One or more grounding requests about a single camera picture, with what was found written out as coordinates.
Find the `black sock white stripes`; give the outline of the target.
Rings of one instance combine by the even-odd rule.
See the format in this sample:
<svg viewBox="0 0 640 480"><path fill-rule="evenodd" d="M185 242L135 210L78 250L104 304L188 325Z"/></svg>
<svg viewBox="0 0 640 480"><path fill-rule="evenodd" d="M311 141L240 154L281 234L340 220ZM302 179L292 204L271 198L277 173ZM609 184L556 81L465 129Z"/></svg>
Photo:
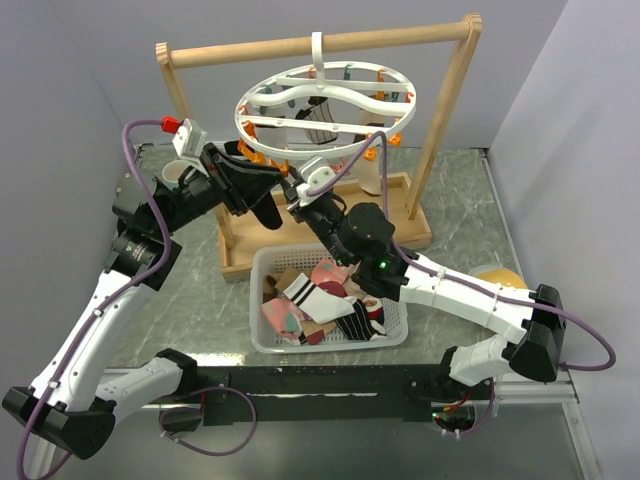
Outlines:
<svg viewBox="0 0 640 480"><path fill-rule="evenodd" d="M224 143L224 149L228 155L239 156L249 160L256 158L259 160L260 164L266 163L262 153L256 153L242 140L227 141ZM251 211L257 220L269 230L277 230L283 224L282 217L271 194L271 190L268 190L260 200L253 204Z"/></svg>

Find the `orange clothes peg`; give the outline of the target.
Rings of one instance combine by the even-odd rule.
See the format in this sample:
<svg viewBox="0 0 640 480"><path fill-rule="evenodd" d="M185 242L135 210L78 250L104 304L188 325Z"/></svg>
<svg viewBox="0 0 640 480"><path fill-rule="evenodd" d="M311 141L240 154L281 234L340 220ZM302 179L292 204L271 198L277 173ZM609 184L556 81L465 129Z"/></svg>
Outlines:
<svg viewBox="0 0 640 480"><path fill-rule="evenodd" d="M393 147L399 147L402 145L402 141L403 141L403 132L399 131L397 133L395 133L394 135L390 136L387 140L388 144L393 146Z"/></svg>
<svg viewBox="0 0 640 480"><path fill-rule="evenodd" d="M289 175L290 165L287 160L277 161L275 159L270 159L269 165L271 167L277 168L284 177L287 177Z"/></svg>

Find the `cream brown ribbed sock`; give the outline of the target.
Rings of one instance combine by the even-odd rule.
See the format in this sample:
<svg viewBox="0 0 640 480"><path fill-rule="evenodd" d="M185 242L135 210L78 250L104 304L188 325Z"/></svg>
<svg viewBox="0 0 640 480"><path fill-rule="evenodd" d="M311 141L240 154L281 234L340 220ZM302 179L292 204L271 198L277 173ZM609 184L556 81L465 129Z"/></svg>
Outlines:
<svg viewBox="0 0 640 480"><path fill-rule="evenodd" d="M359 114L359 123L371 126L376 130L385 126L385 118L365 110L361 110ZM361 189L370 196L381 195L381 183L379 174L378 151L374 148L372 160L361 157L352 167L351 172L358 180Z"/></svg>

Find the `black white striped sock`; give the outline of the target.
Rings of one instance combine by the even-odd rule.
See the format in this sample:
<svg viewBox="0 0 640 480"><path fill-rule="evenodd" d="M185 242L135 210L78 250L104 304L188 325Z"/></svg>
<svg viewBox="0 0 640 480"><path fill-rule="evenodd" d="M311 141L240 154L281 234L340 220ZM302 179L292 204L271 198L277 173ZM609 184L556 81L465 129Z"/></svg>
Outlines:
<svg viewBox="0 0 640 480"><path fill-rule="evenodd" d="M307 105L298 111L296 120L307 122L332 123L333 117L329 108L329 99L321 96L311 96ZM338 135L326 130L306 129L307 138L316 145L325 145L337 140Z"/></svg>

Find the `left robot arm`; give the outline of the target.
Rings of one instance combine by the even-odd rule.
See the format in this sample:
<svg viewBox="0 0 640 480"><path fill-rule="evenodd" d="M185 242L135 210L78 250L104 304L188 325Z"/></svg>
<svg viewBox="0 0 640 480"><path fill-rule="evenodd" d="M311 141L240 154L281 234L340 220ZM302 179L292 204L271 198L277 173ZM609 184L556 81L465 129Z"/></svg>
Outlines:
<svg viewBox="0 0 640 480"><path fill-rule="evenodd" d="M190 400L198 389L198 367L173 349L104 383L101 378L133 317L163 286L181 246L181 229L219 205L262 223L282 224L271 190L280 171L227 156L207 144L185 179L169 188L133 157L121 180L112 211L119 226L94 293L65 343L27 387L12 387L3 408L28 433L85 460L95 455L116 424L161 397Z"/></svg>

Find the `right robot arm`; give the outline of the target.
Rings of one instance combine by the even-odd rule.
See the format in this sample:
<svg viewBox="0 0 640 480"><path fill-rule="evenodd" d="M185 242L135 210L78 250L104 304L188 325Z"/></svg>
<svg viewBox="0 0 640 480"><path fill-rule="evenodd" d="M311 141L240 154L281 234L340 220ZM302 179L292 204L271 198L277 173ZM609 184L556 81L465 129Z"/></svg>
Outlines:
<svg viewBox="0 0 640 480"><path fill-rule="evenodd" d="M306 224L339 264L356 268L354 282L377 298L429 306L471 321L494 335L451 347L437 375L439 391L456 399L471 386L506 373L537 382L557 378L566 323L558 291L501 286L447 269L397 246L394 225L375 203L340 208L332 193L288 211Z"/></svg>

